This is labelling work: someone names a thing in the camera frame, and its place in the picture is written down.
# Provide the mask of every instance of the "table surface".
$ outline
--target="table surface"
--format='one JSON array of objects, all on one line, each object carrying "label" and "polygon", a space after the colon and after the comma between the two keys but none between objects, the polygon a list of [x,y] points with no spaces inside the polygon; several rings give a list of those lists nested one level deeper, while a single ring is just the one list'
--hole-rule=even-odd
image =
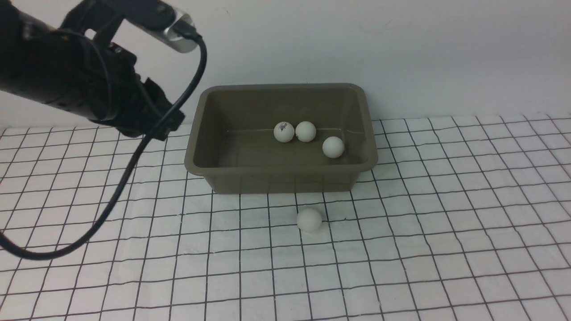
[{"label": "table surface", "polygon": [[[153,141],[101,230],[0,251],[1,320],[569,320],[571,115],[373,121],[351,192],[218,195]],[[102,211],[138,139],[6,129],[0,228],[49,251]],[[324,223],[300,232],[296,213]]]}]

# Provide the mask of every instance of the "container rim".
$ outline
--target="container rim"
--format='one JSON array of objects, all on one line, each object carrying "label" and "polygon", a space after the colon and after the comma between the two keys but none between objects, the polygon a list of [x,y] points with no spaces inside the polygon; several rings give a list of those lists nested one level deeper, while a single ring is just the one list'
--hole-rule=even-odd
[{"label": "container rim", "polygon": [[[363,163],[359,164],[333,164],[333,165],[310,165],[291,168],[288,166],[266,166],[266,167],[200,167],[194,163],[194,154],[196,141],[198,140],[198,132],[206,106],[208,96],[217,90],[260,90],[260,89],[323,89],[323,88],[344,88],[351,89],[357,95],[359,107],[361,110],[361,118],[363,120],[365,141],[367,142],[367,151],[370,157]],[[229,85],[214,86],[202,92],[200,95],[190,136],[185,154],[185,168],[197,176],[220,176],[220,175],[263,175],[263,174],[330,174],[344,172],[365,172],[373,169],[379,160],[377,146],[375,143],[375,135],[373,133],[371,115],[365,91],[352,83],[303,83],[303,84],[265,84],[265,85]]]}]

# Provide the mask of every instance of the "black cable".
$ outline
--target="black cable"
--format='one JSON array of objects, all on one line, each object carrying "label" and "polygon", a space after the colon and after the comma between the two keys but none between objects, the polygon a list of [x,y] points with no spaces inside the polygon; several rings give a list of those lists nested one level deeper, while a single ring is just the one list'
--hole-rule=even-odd
[{"label": "black cable", "polygon": [[[189,28],[194,29],[194,27],[192,27],[188,24],[186,24],[186,25]],[[119,200],[119,197],[121,196],[121,193],[123,192],[123,189],[125,188],[125,185],[127,184],[129,176],[131,176],[131,173],[133,172],[133,169],[135,168],[137,162],[139,161],[140,156],[143,154],[143,150],[147,147],[148,143],[152,140],[152,138],[155,136],[155,134],[167,124],[167,122],[169,121],[171,116],[182,107],[182,105],[186,102],[188,97],[190,97],[192,92],[196,89],[196,86],[198,85],[198,83],[200,82],[200,79],[202,78],[202,75],[204,74],[204,69],[206,68],[206,60],[207,60],[206,44],[204,43],[204,40],[202,40],[202,37],[198,33],[196,33],[196,30],[193,33],[185,33],[185,34],[181,34],[181,35],[187,39],[190,39],[190,40],[193,40],[194,42],[196,42],[198,44],[198,47],[200,48],[200,62],[198,63],[198,69],[196,71],[196,74],[192,78],[192,81],[190,82],[190,84],[188,84],[188,87],[185,89],[183,94],[179,97],[179,99],[172,105],[172,107],[168,110],[168,112],[163,116],[163,118],[161,118],[161,120],[159,120],[159,122],[151,129],[151,131],[143,137],[143,140],[140,142],[139,146],[137,147],[137,149],[133,153],[133,156],[131,157],[129,164],[125,168],[125,172],[123,173],[123,176],[121,176],[121,180],[119,181],[119,184],[117,185],[117,188],[115,189],[115,192],[113,193],[113,195],[111,196],[111,199],[107,203],[107,206],[105,207],[105,209],[101,213],[101,216],[95,221],[93,226],[91,226],[91,228],[82,237],[80,237],[78,240],[76,240],[74,243],[72,243],[72,244],[70,244],[70,245],[68,245],[68,246],[66,246],[60,250],[56,250],[56,251],[52,251],[52,252],[28,251],[28,250],[14,244],[7,237],[5,237],[4,234],[1,232],[0,232],[0,246],[2,246],[9,253],[12,253],[15,256],[18,256],[22,259],[52,260],[52,259],[60,258],[64,255],[67,255],[67,254],[77,250],[82,245],[87,243],[87,241],[99,230],[99,228],[101,228],[101,225],[103,225],[103,223],[105,222],[107,217],[109,217],[109,215],[111,214],[111,211],[113,210],[113,207],[115,206],[115,204]]]}]

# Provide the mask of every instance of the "white ball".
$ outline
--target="white ball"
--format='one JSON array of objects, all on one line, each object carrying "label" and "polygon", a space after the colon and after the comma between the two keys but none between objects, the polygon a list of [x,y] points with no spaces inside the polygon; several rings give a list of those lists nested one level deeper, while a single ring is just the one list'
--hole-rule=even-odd
[{"label": "white ball", "polygon": [[309,143],[315,138],[315,126],[310,122],[301,122],[295,128],[295,136],[299,141]]},{"label": "white ball", "polygon": [[295,130],[293,126],[288,122],[279,122],[276,127],[274,127],[274,137],[281,143],[287,143],[291,141]]},{"label": "white ball", "polygon": [[329,158],[338,158],[343,155],[345,145],[339,137],[329,137],[323,142],[323,154]]},{"label": "white ball", "polygon": [[297,227],[308,233],[315,232],[321,226],[321,213],[312,207],[306,207],[297,214]]}]

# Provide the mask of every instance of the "ball on table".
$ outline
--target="ball on table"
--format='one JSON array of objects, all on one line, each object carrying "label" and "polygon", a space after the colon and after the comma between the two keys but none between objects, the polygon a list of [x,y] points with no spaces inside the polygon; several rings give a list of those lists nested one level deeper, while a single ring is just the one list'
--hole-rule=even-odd
[{"label": "ball on table", "polygon": [[321,226],[321,213],[312,207],[306,207],[297,214],[297,227],[308,233],[315,232]]}]

